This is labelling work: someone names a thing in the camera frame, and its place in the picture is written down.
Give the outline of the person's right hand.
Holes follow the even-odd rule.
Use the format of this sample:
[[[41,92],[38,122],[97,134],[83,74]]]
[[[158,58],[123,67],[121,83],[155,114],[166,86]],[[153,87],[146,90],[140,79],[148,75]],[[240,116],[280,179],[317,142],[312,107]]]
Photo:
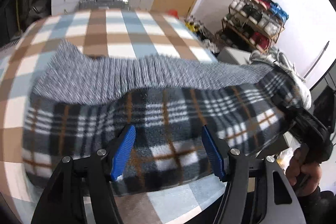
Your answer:
[[[317,187],[322,177],[322,170],[317,162],[311,162],[309,164],[300,164],[299,159],[301,157],[301,149],[297,148],[294,151],[293,157],[289,162],[289,166],[285,171],[286,178],[291,186],[297,184],[297,178],[300,173],[309,176],[305,186],[299,190],[297,196],[303,197],[312,194]]]

